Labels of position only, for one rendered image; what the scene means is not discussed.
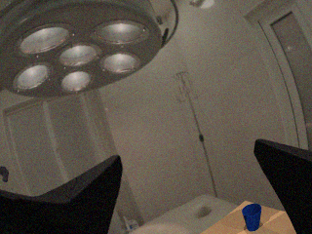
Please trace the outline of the dark blue cup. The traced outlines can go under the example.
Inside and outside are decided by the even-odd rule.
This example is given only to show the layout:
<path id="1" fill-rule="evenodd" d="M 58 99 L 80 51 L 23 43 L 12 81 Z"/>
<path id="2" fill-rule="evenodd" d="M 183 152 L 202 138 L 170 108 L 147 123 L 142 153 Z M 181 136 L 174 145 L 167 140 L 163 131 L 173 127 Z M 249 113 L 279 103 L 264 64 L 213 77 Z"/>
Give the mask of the dark blue cup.
<path id="1" fill-rule="evenodd" d="M 247 225 L 247 230 L 256 231 L 260 225 L 261 205 L 257 203 L 249 204 L 242 209 L 243 217 Z"/>

